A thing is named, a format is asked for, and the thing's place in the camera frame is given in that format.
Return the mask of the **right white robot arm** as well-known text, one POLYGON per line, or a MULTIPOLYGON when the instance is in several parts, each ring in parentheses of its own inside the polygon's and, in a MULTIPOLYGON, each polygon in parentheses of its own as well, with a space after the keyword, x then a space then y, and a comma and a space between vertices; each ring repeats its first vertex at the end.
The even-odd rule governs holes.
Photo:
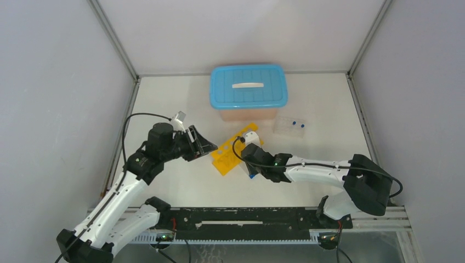
POLYGON ((289 153, 272 155, 260 146, 248 144, 239 154, 249 173, 280 182, 311 182, 341 189, 341 192, 322 198, 317 222, 330 228, 339 219, 362 211, 383 216, 394 178, 375 162, 361 154, 348 161, 313 161, 289 153))

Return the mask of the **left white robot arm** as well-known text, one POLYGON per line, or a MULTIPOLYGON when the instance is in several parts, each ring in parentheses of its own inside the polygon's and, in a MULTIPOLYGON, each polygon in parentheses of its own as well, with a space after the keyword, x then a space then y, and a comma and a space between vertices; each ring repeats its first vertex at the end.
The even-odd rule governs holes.
POLYGON ((63 229, 58 234, 59 258, 67 262, 112 262, 126 244, 146 229, 167 227, 172 219, 171 206, 157 197, 147 199, 125 220, 120 221, 120 217, 163 172, 165 163, 178 158, 190 162, 217 148, 193 125, 175 130, 169 123, 154 124, 147 140, 127 158, 117 182, 95 209, 73 230, 63 229))

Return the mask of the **blue plastic box lid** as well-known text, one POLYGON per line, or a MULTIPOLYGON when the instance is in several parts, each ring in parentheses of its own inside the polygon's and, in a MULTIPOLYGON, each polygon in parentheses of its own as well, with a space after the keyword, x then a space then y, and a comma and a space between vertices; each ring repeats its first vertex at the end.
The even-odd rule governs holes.
POLYGON ((216 110, 283 107, 288 102, 284 70, 278 64, 216 67, 211 72, 209 101, 216 110))

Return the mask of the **yellow test tube rack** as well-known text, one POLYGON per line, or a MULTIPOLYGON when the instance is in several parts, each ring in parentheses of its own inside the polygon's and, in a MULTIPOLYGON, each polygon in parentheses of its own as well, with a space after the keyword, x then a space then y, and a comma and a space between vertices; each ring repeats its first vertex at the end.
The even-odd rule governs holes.
POLYGON ((221 144, 217 150, 213 151, 210 155, 213 158, 212 164, 221 176, 225 176, 228 172, 240 164, 240 160, 234 155, 233 148, 236 153, 240 153, 245 146, 241 142, 237 142, 233 147, 233 142, 238 136, 244 136, 247 132, 256 132, 259 127, 255 123, 243 127, 239 132, 234 134, 231 138, 227 139, 221 144))

